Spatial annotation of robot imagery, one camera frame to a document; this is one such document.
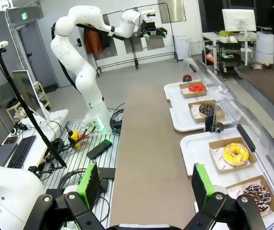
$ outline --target cardboard box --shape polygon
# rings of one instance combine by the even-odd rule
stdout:
[[[247,164],[242,165],[242,166],[232,166],[232,165],[226,163],[223,158],[219,159],[217,157],[216,149],[224,148],[224,147],[226,147],[227,145],[229,145],[231,143],[239,143],[239,144],[242,144],[244,147],[247,148],[247,150],[249,151],[249,159],[248,159]],[[214,161],[214,165],[216,166],[217,170],[220,173],[226,173],[226,172],[230,172],[230,171],[234,171],[234,170],[238,170],[238,169],[244,169],[244,168],[247,168],[247,167],[251,167],[251,166],[253,166],[253,164],[256,163],[256,159],[255,159],[254,155],[251,153],[251,151],[249,150],[246,143],[244,142],[244,140],[241,137],[210,142],[209,143],[209,150],[210,150],[210,153],[211,153],[210,155],[211,155],[211,157]]]
[[[189,104],[188,104],[189,110],[190,110],[190,112],[191,112],[191,115],[192,115],[192,117],[194,118],[194,120],[195,120],[196,123],[203,123],[203,122],[205,122],[205,116],[204,116],[204,115],[201,115],[201,116],[199,116],[199,117],[196,117],[196,116],[195,116],[195,112],[192,111],[192,107],[193,107],[194,105],[201,105],[201,104],[206,103],[206,102],[215,103],[215,104],[217,103],[216,100],[209,100],[209,101],[193,102],[193,103],[189,103]],[[219,121],[220,119],[224,118],[225,112],[222,110],[221,107],[219,107],[219,108],[218,108],[218,113],[219,113],[219,115],[218,115],[218,121]]]
[[[202,84],[204,85],[201,81],[196,81],[196,82],[188,82],[188,83],[184,83],[184,84],[180,84],[180,90],[181,90],[181,93],[183,95],[183,97],[185,99],[187,98],[192,98],[192,97],[201,97],[201,96],[206,96],[206,89],[204,92],[189,92],[189,87],[193,84]]]
[[[238,196],[243,194],[243,190],[242,190],[243,187],[246,188],[251,184],[255,184],[256,181],[260,181],[260,184],[265,186],[269,190],[270,195],[271,195],[271,202],[269,205],[270,210],[265,210],[264,212],[261,213],[261,216],[264,217],[264,216],[274,212],[274,194],[272,193],[272,189],[270,188],[268,182],[266,181],[266,179],[264,178],[263,175],[256,176],[249,180],[245,180],[245,181],[239,182],[237,184],[230,185],[230,186],[226,187],[226,190],[230,197],[232,197],[233,199],[236,199]]]

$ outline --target door handle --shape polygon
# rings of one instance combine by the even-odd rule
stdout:
[[[75,46],[81,47],[82,45],[81,45],[80,38],[78,38],[78,39],[77,39],[77,41],[78,41],[78,44],[77,44],[77,45],[75,45]]]

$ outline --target laptop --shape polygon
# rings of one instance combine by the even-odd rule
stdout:
[[[4,167],[17,148],[17,143],[0,146],[0,166]]]

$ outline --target metal slotted table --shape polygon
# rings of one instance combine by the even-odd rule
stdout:
[[[82,127],[82,121],[83,120],[76,120],[68,122],[66,125],[69,127],[69,129],[74,130],[77,129],[79,133],[83,133],[83,127]],[[60,138],[62,138],[65,141],[65,145],[69,143],[68,140],[68,133],[66,129],[64,129],[60,135]],[[43,181],[43,185],[45,186],[45,189],[56,189],[60,179],[68,172],[71,172],[75,169],[80,168],[87,168],[91,160],[86,156],[87,152],[93,149],[95,146],[97,146],[100,142],[102,142],[104,139],[109,140],[112,142],[112,146],[107,150],[107,152],[103,153],[101,156],[99,156],[96,159],[96,162],[98,164],[98,167],[101,168],[115,168],[116,161],[117,161],[117,153],[118,153],[118,146],[119,146],[119,135],[115,133],[108,133],[108,134],[100,134],[100,135],[90,135],[89,138],[86,140],[81,141],[81,146],[79,148],[71,148],[61,154],[62,159],[67,163],[66,169],[60,169],[55,172],[46,180]],[[44,170],[48,170],[50,164],[46,164]],[[80,175],[75,175],[72,178],[70,178],[64,188],[70,186],[70,185],[78,185],[81,180]],[[101,194],[100,196],[104,197],[110,204],[112,204],[112,197],[113,197],[113,189],[114,189],[114,181],[109,180],[108,184],[108,191],[105,194]],[[101,220],[103,219],[108,212],[108,205],[103,199],[99,199],[97,204],[93,208],[93,213],[96,215],[96,217]],[[110,220],[110,213],[106,220],[102,222],[102,225],[107,228],[109,226],[109,220]]]

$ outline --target gray door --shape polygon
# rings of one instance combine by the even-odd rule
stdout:
[[[36,80],[41,82],[45,90],[56,89],[57,82],[47,58],[37,22],[30,23],[20,29],[19,35]]]

